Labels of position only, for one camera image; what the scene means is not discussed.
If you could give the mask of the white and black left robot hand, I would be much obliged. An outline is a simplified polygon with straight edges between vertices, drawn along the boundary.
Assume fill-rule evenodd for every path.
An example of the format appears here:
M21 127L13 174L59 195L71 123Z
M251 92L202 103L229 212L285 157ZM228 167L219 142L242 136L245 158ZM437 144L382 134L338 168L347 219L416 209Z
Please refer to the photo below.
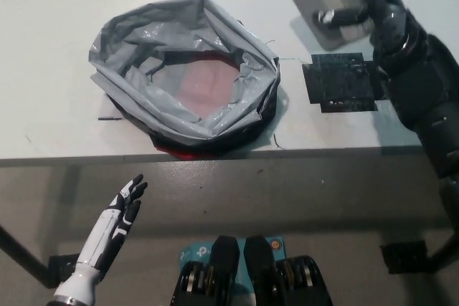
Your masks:
M95 290L123 246L141 207L148 183L140 174L130 180L102 211L71 276L56 289L48 305L94 305Z

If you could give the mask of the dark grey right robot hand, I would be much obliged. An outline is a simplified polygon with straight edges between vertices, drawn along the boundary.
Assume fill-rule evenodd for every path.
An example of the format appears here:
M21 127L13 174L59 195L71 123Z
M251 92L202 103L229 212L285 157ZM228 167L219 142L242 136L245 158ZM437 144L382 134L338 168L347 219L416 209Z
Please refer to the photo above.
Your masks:
M342 29L370 19L373 61L387 79L422 62L427 54L427 32L402 0L363 0L358 7L316 11L316 25Z

